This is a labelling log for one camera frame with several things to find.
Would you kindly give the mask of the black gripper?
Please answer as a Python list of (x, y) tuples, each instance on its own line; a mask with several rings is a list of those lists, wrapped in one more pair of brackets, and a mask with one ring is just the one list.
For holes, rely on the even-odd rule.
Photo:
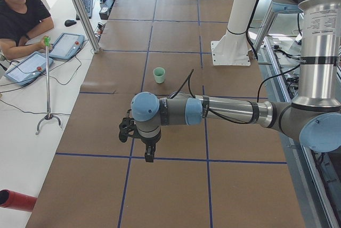
[(151, 138), (142, 137), (141, 141), (145, 144), (144, 158), (146, 162), (154, 162), (156, 144), (159, 142), (160, 136), (156, 135)]

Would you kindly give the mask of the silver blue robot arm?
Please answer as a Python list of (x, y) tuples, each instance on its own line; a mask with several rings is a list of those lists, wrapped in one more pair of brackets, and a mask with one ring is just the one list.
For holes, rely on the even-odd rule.
[(340, 147), (340, 102), (335, 98), (339, 64), (340, 0), (273, 0), (280, 10), (304, 13), (299, 88), (290, 103), (250, 102), (175, 92), (157, 98), (134, 96), (121, 122), (119, 139), (140, 139), (145, 160), (154, 160), (161, 127), (196, 125), (204, 118), (274, 129), (316, 152)]

